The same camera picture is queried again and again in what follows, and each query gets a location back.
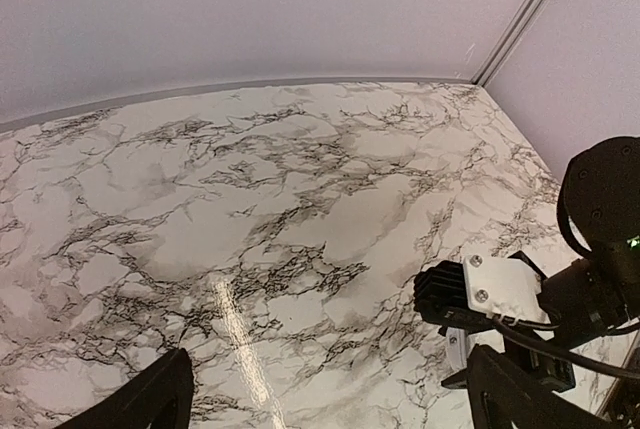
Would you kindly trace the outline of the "white remote control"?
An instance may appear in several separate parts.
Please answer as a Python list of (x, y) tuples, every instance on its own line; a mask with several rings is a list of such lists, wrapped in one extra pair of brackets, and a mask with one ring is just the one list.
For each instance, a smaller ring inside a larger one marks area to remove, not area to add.
[(445, 333), (446, 356), (454, 371), (463, 370), (467, 366), (470, 354), (468, 333), (458, 328), (448, 328)]

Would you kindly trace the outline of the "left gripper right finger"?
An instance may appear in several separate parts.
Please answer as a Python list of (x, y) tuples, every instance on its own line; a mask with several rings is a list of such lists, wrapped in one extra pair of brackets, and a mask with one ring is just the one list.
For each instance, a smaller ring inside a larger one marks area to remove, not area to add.
[(476, 428), (597, 429), (615, 425), (556, 396), (487, 345), (467, 363), (467, 392)]

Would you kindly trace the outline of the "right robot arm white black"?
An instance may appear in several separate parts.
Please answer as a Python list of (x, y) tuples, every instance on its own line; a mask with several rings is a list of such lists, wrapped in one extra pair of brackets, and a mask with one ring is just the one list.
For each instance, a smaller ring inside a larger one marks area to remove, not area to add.
[(414, 309), (439, 326), (469, 334), (494, 320), (568, 351), (638, 330), (639, 139), (604, 140), (568, 164), (556, 204), (564, 241), (578, 260), (548, 277), (522, 251), (442, 261), (414, 280)]

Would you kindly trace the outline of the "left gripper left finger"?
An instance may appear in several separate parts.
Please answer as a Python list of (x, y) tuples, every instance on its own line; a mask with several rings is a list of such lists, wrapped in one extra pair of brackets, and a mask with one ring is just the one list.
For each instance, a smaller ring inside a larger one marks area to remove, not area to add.
[(172, 349), (115, 393), (60, 426), (187, 429), (193, 396), (194, 375), (188, 352)]

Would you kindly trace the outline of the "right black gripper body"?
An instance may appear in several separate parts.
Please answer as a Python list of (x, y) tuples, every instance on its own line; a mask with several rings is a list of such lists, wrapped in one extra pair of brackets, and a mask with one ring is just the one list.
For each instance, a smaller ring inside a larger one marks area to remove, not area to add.
[(544, 387), (555, 392), (575, 388), (575, 373), (570, 362), (537, 353), (506, 337), (504, 355)]

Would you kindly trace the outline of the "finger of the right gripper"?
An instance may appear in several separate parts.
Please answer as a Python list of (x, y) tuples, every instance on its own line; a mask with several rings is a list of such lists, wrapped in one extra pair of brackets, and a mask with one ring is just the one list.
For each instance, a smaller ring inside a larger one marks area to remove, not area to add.
[(441, 386), (445, 389), (466, 389), (467, 369), (462, 369), (441, 381)]

